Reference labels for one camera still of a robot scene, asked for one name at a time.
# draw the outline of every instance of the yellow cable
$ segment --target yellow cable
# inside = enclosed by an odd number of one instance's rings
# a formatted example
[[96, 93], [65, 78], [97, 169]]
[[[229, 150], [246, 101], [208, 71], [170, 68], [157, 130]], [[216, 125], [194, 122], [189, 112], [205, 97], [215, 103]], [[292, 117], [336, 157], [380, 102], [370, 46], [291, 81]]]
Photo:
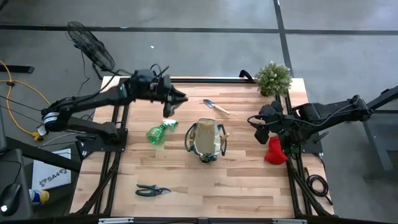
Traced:
[[[30, 89], [32, 89], [32, 90], [34, 90], [36, 93], [38, 93], [48, 104], [50, 104], [50, 102], [44, 97], [44, 95], [43, 95], [39, 90], [36, 90], [34, 87], [32, 87], [32, 86], [30, 86], [29, 84], [24, 83], [24, 82], [22, 82], [22, 81], [19, 81], [19, 80], [12, 80], [11, 73], [10, 73], [10, 71], [8, 70], [7, 65], [4, 64], [4, 62], [1, 61], [1, 60], [0, 60], [0, 63], [4, 66], [4, 68], [6, 68], [7, 74], [8, 74], [8, 77], [9, 77], [9, 80], [0, 80], [0, 82], [17, 82], [17, 83], [21, 83], [21, 84], [23, 84], [23, 85], [25, 85], [25, 86], [28, 86]], [[9, 86], [9, 88], [8, 88], [8, 94], [7, 94], [7, 99], [9, 99], [10, 96], [11, 96], [11, 90], [12, 90], [12, 86]], [[30, 131], [27, 131], [26, 129], [24, 129], [23, 127], [21, 127], [21, 126], [18, 124], [18, 122], [16, 121], [16, 119], [14, 118], [14, 116], [12, 115], [12, 113], [11, 113], [10, 105], [9, 105], [9, 100], [6, 101], [6, 104], [7, 104], [8, 113], [10, 114], [10, 117], [11, 117], [11, 119], [13, 120], [13, 122], [15, 123], [15, 125], [16, 125], [21, 131], [23, 131], [23, 132], [25, 132], [25, 133], [30, 134], [31, 136], [33, 136], [34, 139], [35, 139], [36, 141], [42, 140], [42, 138], [41, 138], [41, 136], [40, 136], [40, 134], [39, 134], [38, 132], [30, 132]]]

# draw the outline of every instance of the green spray bottle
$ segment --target green spray bottle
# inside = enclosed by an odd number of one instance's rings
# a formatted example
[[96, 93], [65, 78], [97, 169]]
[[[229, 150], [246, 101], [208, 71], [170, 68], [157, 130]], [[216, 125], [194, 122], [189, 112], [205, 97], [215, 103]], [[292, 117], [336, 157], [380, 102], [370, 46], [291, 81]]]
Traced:
[[159, 127], [151, 128], [146, 137], [148, 141], [152, 144], [160, 144], [164, 140], [164, 130], [170, 125], [172, 127], [172, 131], [174, 131], [175, 125], [178, 124], [178, 121], [172, 119], [164, 119], [163, 124]]

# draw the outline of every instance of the pruning shears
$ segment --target pruning shears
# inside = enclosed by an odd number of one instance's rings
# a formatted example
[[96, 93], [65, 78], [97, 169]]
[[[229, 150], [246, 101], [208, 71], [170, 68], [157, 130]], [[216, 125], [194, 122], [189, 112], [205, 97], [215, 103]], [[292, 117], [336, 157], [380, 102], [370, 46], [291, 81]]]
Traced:
[[144, 197], [155, 197], [156, 195], [160, 194], [167, 194], [170, 193], [171, 190], [165, 187], [156, 187], [156, 185], [142, 185], [137, 184], [137, 187], [142, 189], [136, 190], [136, 195], [144, 196]]

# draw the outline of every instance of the computer mouse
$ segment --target computer mouse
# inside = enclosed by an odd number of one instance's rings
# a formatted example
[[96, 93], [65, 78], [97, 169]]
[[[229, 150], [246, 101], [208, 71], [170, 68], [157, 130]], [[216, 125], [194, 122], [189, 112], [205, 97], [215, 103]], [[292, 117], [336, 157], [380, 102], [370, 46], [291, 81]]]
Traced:
[[10, 184], [1, 192], [0, 195], [0, 214], [10, 216], [14, 214], [19, 205], [20, 184]]

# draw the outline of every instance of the bag handle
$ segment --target bag handle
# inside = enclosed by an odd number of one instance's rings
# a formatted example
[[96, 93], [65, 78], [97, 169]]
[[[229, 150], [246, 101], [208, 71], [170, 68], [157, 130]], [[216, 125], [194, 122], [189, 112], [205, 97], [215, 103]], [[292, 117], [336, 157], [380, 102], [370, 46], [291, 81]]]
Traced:
[[[222, 129], [224, 135], [226, 134], [226, 131], [225, 131], [225, 128], [224, 128], [224, 125], [223, 125], [223, 124], [217, 125], [217, 128], [218, 128], [218, 130]], [[226, 139], [225, 139], [224, 150], [223, 150], [223, 147], [222, 147], [222, 146], [220, 146], [220, 148], [221, 148], [221, 155], [225, 156], [225, 152], [226, 152]]]
[[197, 127], [197, 124], [194, 123], [194, 124], [191, 126], [191, 128], [188, 129], [187, 133], [185, 134], [184, 145], [185, 145], [185, 150], [187, 150], [188, 152], [191, 151], [191, 149], [189, 149], [189, 148], [188, 148], [188, 145], [187, 145], [188, 134], [191, 132], [191, 130], [192, 130], [193, 128], [196, 128], [196, 127]]

